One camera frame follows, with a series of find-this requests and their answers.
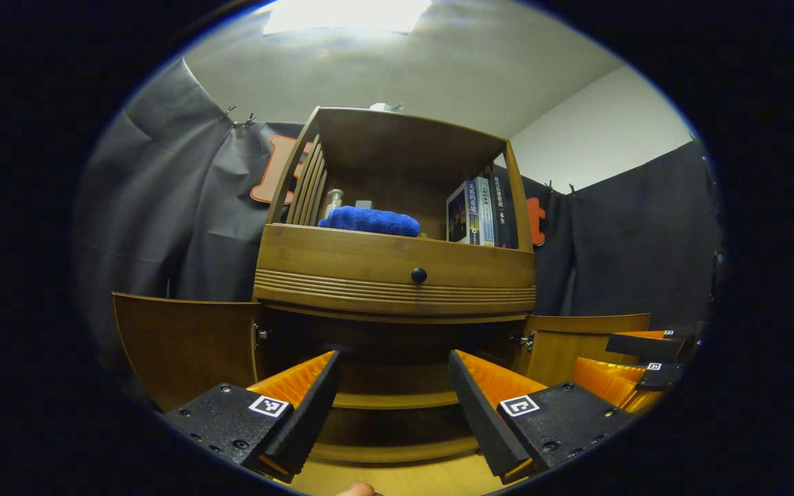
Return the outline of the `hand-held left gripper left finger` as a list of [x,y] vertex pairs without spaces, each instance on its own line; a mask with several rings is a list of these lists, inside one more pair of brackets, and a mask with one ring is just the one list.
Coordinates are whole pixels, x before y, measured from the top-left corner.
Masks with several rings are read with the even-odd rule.
[[220,383],[164,418],[215,455],[290,483],[333,408],[340,359],[339,351],[328,351],[252,386]]

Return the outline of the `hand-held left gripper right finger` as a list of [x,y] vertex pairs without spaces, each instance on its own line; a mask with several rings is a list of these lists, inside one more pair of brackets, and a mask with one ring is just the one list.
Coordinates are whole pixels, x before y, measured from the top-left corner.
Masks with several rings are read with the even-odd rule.
[[567,464],[633,421],[576,382],[545,386],[457,349],[447,370],[489,470],[503,484]]

